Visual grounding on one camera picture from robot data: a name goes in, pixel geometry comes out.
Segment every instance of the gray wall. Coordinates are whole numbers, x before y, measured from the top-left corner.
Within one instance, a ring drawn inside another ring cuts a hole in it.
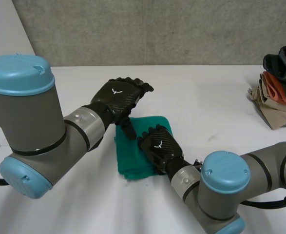
[[[262,64],[286,45],[286,0],[13,0],[53,66]]]

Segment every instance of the white logo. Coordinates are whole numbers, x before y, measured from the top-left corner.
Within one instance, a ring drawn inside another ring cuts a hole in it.
[[[154,146],[155,148],[161,148],[161,145],[162,145],[162,141],[160,141],[160,145],[158,145],[158,146]]]
[[[113,91],[113,93],[114,94],[120,94],[120,93],[122,93],[123,91],[119,91],[119,92],[117,92],[117,91],[115,91],[114,89],[112,89],[112,91]]]

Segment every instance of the white table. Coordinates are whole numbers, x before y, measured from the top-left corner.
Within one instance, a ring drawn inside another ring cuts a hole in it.
[[[55,67],[66,115],[89,103],[111,78],[141,78],[154,87],[133,117],[168,118],[185,159],[203,160],[217,150],[237,154],[286,141],[286,128],[270,130],[247,100],[261,66]],[[0,162],[10,148],[0,131]],[[279,200],[285,190],[255,201]],[[286,233],[286,208],[264,211],[241,206],[244,234]],[[165,176],[126,181],[117,172],[114,126],[43,198],[31,200],[0,187],[0,234],[203,234]]]

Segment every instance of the light blue joint cap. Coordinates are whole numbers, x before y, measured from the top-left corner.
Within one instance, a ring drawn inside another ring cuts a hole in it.
[[[216,151],[205,159],[201,169],[201,179],[216,193],[235,194],[248,185],[250,169],[239,155]]]
[[[30,96],[43,93],[55,84],[48,61],[35,55],[0,56],[0,94]]]
[[[244,220],[242,218],[238,218],[215,234],[240,234],[245,227],[246,225]]]
[[[25,196],[38,199],[53,188],[52,184],[25,163],[6,157],[0,165],[5,181]]]

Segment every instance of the green towel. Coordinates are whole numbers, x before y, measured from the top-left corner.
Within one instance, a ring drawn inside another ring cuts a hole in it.
[[[169,121],[163,116],[130,119],[137,137],[141,137],[142,132],[148,132],[149,127],[154,128],[157,124],[166,127],[172,134]],[[138,148],[137,140],[128,140],[120,126],[116,126],[114,141],[117,151],[118,172],[124,175],[126,179],[143,179],[158,175],[154,165],[149,161],[145,153]]]

